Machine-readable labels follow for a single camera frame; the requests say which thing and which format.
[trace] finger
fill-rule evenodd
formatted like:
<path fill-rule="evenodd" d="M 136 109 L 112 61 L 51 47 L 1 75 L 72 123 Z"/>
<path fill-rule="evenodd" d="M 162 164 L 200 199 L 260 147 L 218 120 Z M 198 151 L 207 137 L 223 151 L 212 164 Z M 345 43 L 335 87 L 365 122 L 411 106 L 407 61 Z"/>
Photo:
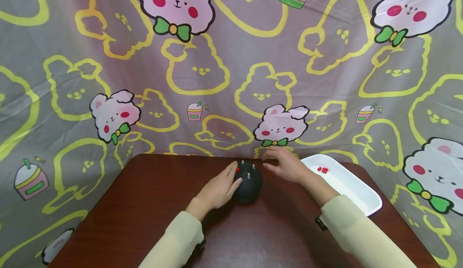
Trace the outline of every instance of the finger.
<path fill-rule="evenodd" d="M 228 176 L 233 164 L 237 164 L 237 161 L 231 162 L 227 167 L 220 173 L 220 175 Z"/>
<path fill-rule="evenodd" d="M 267 162 L 263 163 L 263 167 L 271 171 L 272 173 L 276 174 L 277 176 L 280 176 L 281 174 L 280 167 L 275 167 L 274 165 L 268 164 Z"/>
<path fill-rule="evenodd" d="M 227 196 L 228 198 L 231 198 L 232 195 L 235 193 L 235 191 L 238 189 L 238 187 L 241 185 L 241 182 L 243 181 L 243 178 L 239 178 L 237 180 L 235 180 L 230 189 L 228 190 L 228 193 L 227 193 Z"/>
<path fill-rule="evenodd" d="M 230 184 L 232 183 L 233 178 L 235 177 L 237 167 L 238 167 L 238 163 L 237 162 L 232 162 L 232 166 L 230 167 L 229 173 L 227 175 L 227 178 L 228 178 Z"/>
<path fill-rule="evenodd" d="M 270 150 L 279 150 L 279 149 L 282 149 L 282 147 L 279 147 L 279 146 L 276 146 L 276 145 L 271 145 L 271 146 L 267 147 L 267 149 L 270 149 Z"/>
<path fill-rule="evenodd" d="M 262 161 L 265 161 L 269 158 L 278 159 L 279 158 L 278 150 L 272 150 L 272 149 L 266 150 L 262 156 Z"/>

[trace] right hand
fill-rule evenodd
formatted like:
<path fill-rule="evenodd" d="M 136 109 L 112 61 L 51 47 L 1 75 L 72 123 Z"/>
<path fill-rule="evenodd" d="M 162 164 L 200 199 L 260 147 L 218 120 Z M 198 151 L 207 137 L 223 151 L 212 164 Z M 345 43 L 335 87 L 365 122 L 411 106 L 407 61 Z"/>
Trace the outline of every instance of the right hand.
<path fill-rule="evenodd" d="M 269 158 L 276 159 L 278 166 L 264 163 L 263 166 L 277 176 L 282 177 L 290 182 L 302 184 L 305 176 L 312 173 L 312 171 L 305 166 L 295 155 L 284 147 L 269 146 L 267 151 L 262 156 L 262 161 Z"/>

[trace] pink cheek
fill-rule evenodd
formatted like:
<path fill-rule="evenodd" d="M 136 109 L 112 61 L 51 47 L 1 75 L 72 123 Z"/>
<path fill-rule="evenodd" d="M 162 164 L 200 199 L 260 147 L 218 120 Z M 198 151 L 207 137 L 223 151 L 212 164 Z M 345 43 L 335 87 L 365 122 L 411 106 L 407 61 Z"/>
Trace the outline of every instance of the pink cheek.
<path fill-rule="evenodd" d="M 423 168 L 422 166 L 420 166 L 420 165 L 417 165 L 417 164 L 413 166 L 413 170 L 414 170 L 415 173 L 417 173 L 417 174 L 424 174 L 424 173 L 426 173 L 426 171 L 424 170 L 424 168 Z"/>
<path fill-rule="evenodd" d="M 153 0 L 153 3 L 158 7 L 164 7 L 166 5 L 166 0 Z"/>
<path fill-rule="evenodd" d="M 195 7 L 189 7 L 188 8 L 188 15 L 190 15 L 190 17 L 193 18 L 193 19 L 198 18 L 198 10 L 196 10 Z"/>
<path fill-rule="evenodd" d="M 400 12 L 402 12 L 402 7 L 399 5 L 392 6 L 387 10 L 387 14 L 390 16 L 397 16 Z"/>
<path fill-rule="evenodd" d="M 424 12 L 423 10 L 421 10 L 420 12 L 417 12 L 415 16 L 413 16 L 413 21 L 415 22 L 420 22 L 420 21 L 423 21 L 424 19 L 426 19 L 426 12 Z"/>
<path fill-rule="evenodd" d="M 455 190 L 455 195 L 457 195 L 458 198 L 463 199 L 463 189 L 456 189 Z"/>
<path fill-rule="evenodd" d="M 54 245 L 53 245 L 53 248 L 56 248 L 59 246 L 59 244 L 63 243 L 64 240 L 63 239 L 59 239 Z"/>

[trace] wooden table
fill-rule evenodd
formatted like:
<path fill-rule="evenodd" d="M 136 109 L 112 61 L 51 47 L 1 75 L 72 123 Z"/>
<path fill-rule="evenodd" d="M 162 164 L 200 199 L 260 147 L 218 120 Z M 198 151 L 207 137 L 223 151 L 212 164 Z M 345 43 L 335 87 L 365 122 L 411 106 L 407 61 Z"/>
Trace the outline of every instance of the wooden table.
<path fill-rule="evenodd" d="M 115 180 L 64 246 L 50 268 L 136 268 L 212 177 L 232 158 L 138 155 Z M 300 186 L 263 171 L 259 199 L 229 202 L 203 222 L 207 244 L 185 267 L 298 268 L 360 267 L 314 219 L 320 209 Z M 418 267 L 438 267 L 395 208 L 356 164 L 346 168 L 372 187 L 383 207 L 371 216 Z"/>

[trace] white plastic container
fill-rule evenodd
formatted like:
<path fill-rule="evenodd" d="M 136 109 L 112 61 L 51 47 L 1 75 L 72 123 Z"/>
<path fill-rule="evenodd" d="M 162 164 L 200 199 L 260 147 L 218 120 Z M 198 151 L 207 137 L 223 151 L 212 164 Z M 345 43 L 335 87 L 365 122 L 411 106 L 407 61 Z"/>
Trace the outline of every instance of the white plastic container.
<path fill-rule="evenodd" d="M 350 198 L 366 216 L 370 216 L 383 206 L 383 201 L 377 192 L 332 157 L 318 154 L 301 161 L 314 173 L 322 176 L 339 194 Z M 319 167 L 328 168 L 327 173 L 318 171 Z"/>

